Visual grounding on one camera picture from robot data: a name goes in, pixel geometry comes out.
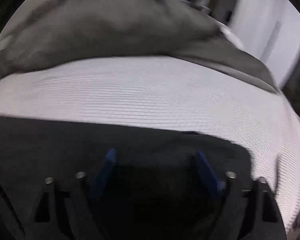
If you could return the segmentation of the white wardrobe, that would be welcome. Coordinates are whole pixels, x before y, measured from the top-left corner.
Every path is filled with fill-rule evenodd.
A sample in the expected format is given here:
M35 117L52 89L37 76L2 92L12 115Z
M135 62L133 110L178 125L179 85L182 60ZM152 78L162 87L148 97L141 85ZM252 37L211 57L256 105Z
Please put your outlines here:
M230 28L283 87L300 58L300 13L289 0L237 0Z

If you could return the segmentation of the white office chair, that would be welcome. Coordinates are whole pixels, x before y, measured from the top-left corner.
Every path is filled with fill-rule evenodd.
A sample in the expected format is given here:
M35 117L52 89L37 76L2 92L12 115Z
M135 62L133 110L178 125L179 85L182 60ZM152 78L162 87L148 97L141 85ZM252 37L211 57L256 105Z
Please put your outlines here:
M209 7L210 0L196 0L194 5L197 7L197 9L205 14L209 14L211 9Z

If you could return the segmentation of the dark grey duvet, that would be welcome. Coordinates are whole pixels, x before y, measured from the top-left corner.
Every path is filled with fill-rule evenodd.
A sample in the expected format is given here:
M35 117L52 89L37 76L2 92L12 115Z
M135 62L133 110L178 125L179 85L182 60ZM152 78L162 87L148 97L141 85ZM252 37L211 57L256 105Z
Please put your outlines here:
M268 68L182 0L46 0L4 37L0 77L96 57L164 55L275 93Z

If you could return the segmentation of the black pants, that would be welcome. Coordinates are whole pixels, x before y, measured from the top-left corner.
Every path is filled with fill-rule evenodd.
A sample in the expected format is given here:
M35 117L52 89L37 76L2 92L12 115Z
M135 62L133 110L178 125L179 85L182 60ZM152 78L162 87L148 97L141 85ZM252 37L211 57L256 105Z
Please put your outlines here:
M250 155L199 134L0 116L0 239L80 239L76 173L117 152L100 196L94 239L210 239L216 201L197 170L202 152L219 176L237 174L239 239L252 204Z

